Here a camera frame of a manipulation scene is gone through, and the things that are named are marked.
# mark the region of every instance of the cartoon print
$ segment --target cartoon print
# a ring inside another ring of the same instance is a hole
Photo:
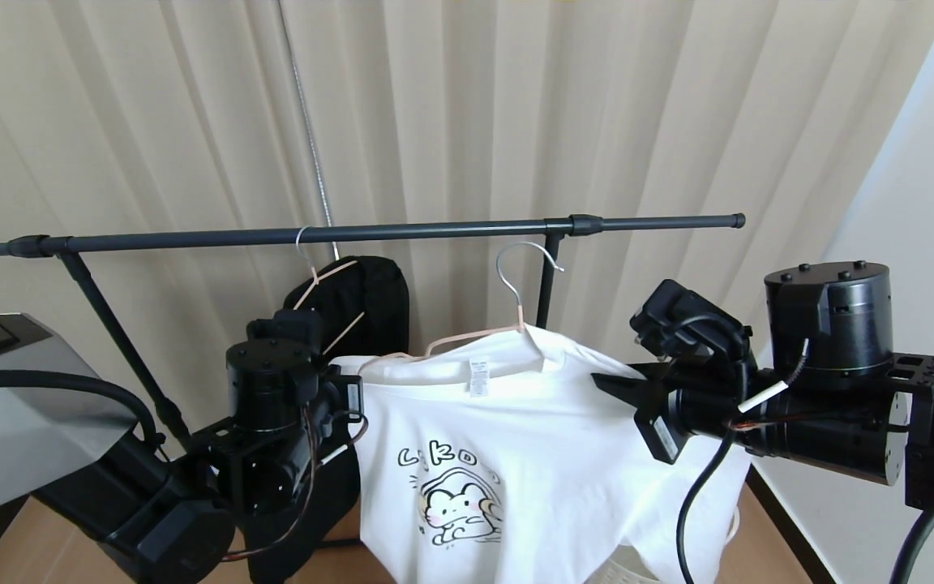
[[[499,541],[503,533],[499,498],[482,477],[464,468],[445,470],[423,484],[418,509],[430,528],[440,530],[431,537],[435,546],[458,539]]]

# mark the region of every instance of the clothes hanger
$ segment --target clothes hanger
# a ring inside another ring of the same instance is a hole
[[[323,274],[323,276],[320,276],[319,273],[315,271],[315,264],[312,263],[312,258],[309,258],[308,254],[305,254],[305,252],[302,251],[301,249],[301,234],[305,233],[305,230],[307,230],[310,227],[311,225],[303,226],[303,228],[298,230],[298,235],[295,238],[293,238],[293,248],[295,248],[295,251],[298,252],[298,255],[300,255],[302,258],[305,259],[305,262],[308,263],[308,269],[311,270],[312,272],[312,284],[309,285],[308,288],[305,289],[305,292],[301,295],[301,298],[298,298],[298,301],[293,305],[294,310],[297,310],[300,308],[301,304],[305,302],[305,298],[307,298],[308,294],[311,294],[311,291],[314,290],[315,287],[319,285],[320,281],[326,280],[326,278],[333,276],[333,274],[335,273],[339,273],[342,269],[351,267],[355,265],[356,263],[358,263],[357,261],[351,261],[345,265],[338,266],[334,268],[333,270],[328,271],[327,273]],[[362,320],[362,317],[364,316],[366,316],[366,312],[360,311],[359,316],[353,318],[352,322],[349,323],[348,326],[345,326],[345,330],[341,330],[341,335],[338,335],[336,339],[331,341],[330,345],[328,345],[326,349],[323,349],[323,354],[327,354],[328,352],[330,352],[330,349],[334,348],[334,345],[336,345],[337,343],[340,343],[341,339],[344,339],[345,335],[348,335],[348,331],[351,330],[352,327],[355,326],[360,320]]]
[[[511,284],[511,281],[507,280],[507,276],[503,274],[503,254],[505,254],[509,248],[518,247],[518,245],[530,245],[531,247],[537,248],[542,252],[543,255],[546,256],[546,260],[550,263],[551,266],[553,266],[554,269],[557,271],[564,271],[563,267],[557,265],[557,262],[555,259],[553,259],[553,256],[550,255],[550,252],[548,252],[547,249],[542,247],[540,244],[532,243],[531,241],[516,241],[516,243],[511,243],[507,247],[500,249],[499,254],[496,254],[496,273],[498,274],[499,279],[503,281],[503,284],[507,286],[512,294],[514,294],[514,300],[516,304],[518,304],[518,322],[511,326],[501,326],[501,328],[487,328],[485,330],[478,330],[478,332],[475,333],[462,333],[462,335],[453,335],[451,337],[444,337],[443,339],[433,341],[433,343],[427,345],[426,351],[423,352],[423,356],[425,356],[425,358],[427,358],[427,356],[431,356],[431,351],[435,350],[435,347],[444,345],[446,343],[452,343],[453,341],[464,341],[467,339],[477,339],[477,337],[488,337],[489,335],[493,335],[493,333],[503,333],[507,332],[507,330],[516,330],[518,333],[524,332],[525,313],[524,308],[521,306],[521,294],[518,292],[518,289],[515,288],[513,284]]]

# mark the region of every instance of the shirt graphic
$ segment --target shirt graphic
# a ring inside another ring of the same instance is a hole
[[[410,484],[418,492],[422,535],[430,536],[435,546],[462,539],[500,541],[503,506],[490,481],[497,487],[501,481],[493,470],[481,465],[470,451],[455,453],[452,446],[437,440],[427,445],[427,457],[419,450],[416,455],[410,452],[408,448],[400,451],[399,466],[418,466],[418,472],[425,475],[410,475]]]

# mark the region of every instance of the metal hook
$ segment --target metal hook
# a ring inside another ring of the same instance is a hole
[[[301,234],[305,233],[305,230],[310,228],[312,225],[305,225],[303,228],[298,230],[298,235],[293,238],[293,248],[296,249],[298,255],[305,259],[308,262],[308,269],[312,272],[312,281],[315,284],[319,284],[319,274],[315,272],[315,264],[312,263],[312,258],[309,258],[308,254],[305,254],[304,250],[301,249]]]
[[[500,263],[500,261],[503,259],[503,254],[505,254],[505,252],[507,252],[509,248],[516,247],[516,245],[531,245],[531,247],[537,248],[539,251],[542,252],[543,255],[546,256],[546,260],[550,262],[550,265],[553,266],[555,270],[564,271],[564,268],[557,265],[556,260],[553,259],[553,256],[550,255],[550,252],[548,252],[545,247],[542,247],[542,245],[538,243],[533,243],[533,241],[516,241],[516,243],[509,244],[507,247],[500,249],[499,254],[496,254],[496,273],[499,274],[499,279],[503,281],[503,284],[506,285],[507,288],[509,288],[511,292],[514,293],[514,299],[516,299],[516,301],[518,302],[518,307],[520,309],[521,294],[518,292],[518,289],[515,288],[514,285],[511,284],[509,280],[507,280],[507,277],[503,275],[503,265],[501,265]]]

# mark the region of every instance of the white wall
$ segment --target white wall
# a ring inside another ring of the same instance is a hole
[[[887,264],[896,348],[934,354],[934,45],[824,259]],[[880,487],[785,461],[759,467],[838,581],[887,581],[917,514],[903,506],[900,485]],[[912,581],[934,583],[934,532]]]

